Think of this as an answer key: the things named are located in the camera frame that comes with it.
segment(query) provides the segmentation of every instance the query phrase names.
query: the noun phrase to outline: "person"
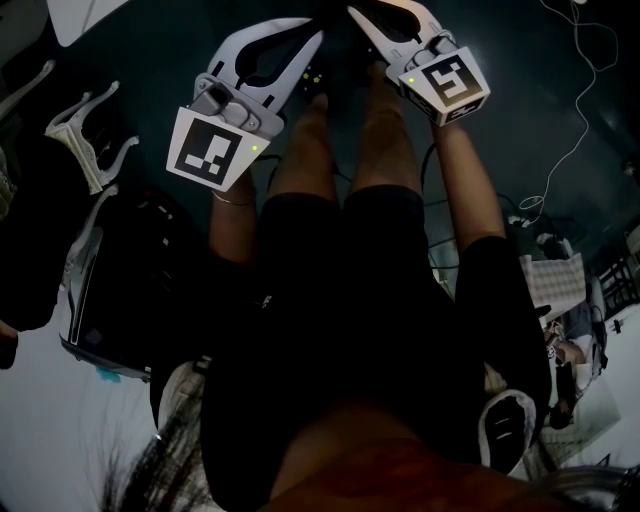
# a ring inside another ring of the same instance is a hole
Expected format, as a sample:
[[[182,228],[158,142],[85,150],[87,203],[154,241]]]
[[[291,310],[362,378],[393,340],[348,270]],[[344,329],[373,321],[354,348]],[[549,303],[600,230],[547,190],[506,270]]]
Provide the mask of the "person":
[[[326,95],[295,125],[260,216],[250,173],[215,192],[207,357],[154,367],[158,439],[131,473],[112,464],[104,511],[567,509],[498,472],[520,459],[528,421],[526,444],[539,432],[551,384],[496,193],[463,128],[433,127],[460,253],[454,303],[433,278],[419,166],[384,69],[370,67],[342,209]],[[516,393],[494,402],[512,414],[491,428],[485,362]]]

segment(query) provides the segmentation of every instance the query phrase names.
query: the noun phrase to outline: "floor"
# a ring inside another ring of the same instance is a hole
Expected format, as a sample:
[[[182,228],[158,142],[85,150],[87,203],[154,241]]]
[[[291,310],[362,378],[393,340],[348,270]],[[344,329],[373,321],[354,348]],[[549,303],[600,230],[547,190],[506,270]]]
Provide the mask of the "floor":
[[[566,8],[569,0],[550,1]],[[120,181],[160,187],[189,210],[204,233],[210,192],[165,171],[175,113],[190,102],[195,76],[206,69],[228,34],[269,18],[309,15],[318,5],[319,0],[135,0],[69,48],[57,45],[49,25],[39,44],[7,65],[4,74],[8,85],[15,87],[38,70],[44,59],[54,56],[58,60],[46,94],[32,98],[21,112],[25,121],[44,124],[77,101],[82,91],[100,91],[112,80],[120,80],[122,88],[110,100],[109,115],[121,123],[123,136],[137,133],[141,138],[141,145],[127,158]],[[573,103],[591,77],[576,52],[572,27],[536,0],[432,0],[428,7],[461,45],[471,48],[492,88],[483,110],[468,117],[464,125],[497,190],[516,204],[542,193],[549,170],[583,130]],[[632,69],[633,33],[622,7],[616,2],[606,8],[587,6],[584,13],[585,20],[612,24],[618,30],[620,63],[600,75],[583,100],[591,130],[579,150],[553,176],[545,212],[577,221],[555,225],[574,241],[582,238],[578,249],[588,259],[605,240],[628,230],[638,214],[640,189],[623,175],[620,166],[637,147],[640,130],[635,119],[640,108],[626,80]],[[334,65],[332,143],[336,161],[347,175],[356,164],[365,99],[365,90],[354,85],[350,71],[354,62],[349,44],[354,30],[345,13],[320,51]],[[585,30],[585,51],[595,64],[609,62],[613,58],[612,38],[598,29],[581,30]],[[301,106],[293,100],[285,107],[290,120],[286,130]],[[421,157],[432,140],[427,119],[411,104],[407,103],[405,110]],[[286,140],[287,134],[281,134],[270,152],[282,152]],[[445,197],[437,167],[437,158],[433,158],[425,186],[427,202]],[[260,197],[270,170],[266,162],[254,169]],[[348,183],[340,178],[337,183],[344,196]],[[504,208],[512,209],[507,201]],[[544,228],[545,221],[535,226],[536,230]],[[432,242],[452,236],[446,205],[427,210],[426,229]]]

